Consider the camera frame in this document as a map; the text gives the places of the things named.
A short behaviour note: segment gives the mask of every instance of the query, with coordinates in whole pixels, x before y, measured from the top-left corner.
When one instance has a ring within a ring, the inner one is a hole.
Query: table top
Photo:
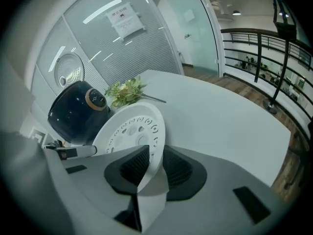
[[[167,145],[226,159],[266,185],[276,179],[290,131],[248,99],[208,82],[162,71],[140,74],[149,102],[161,111]]]

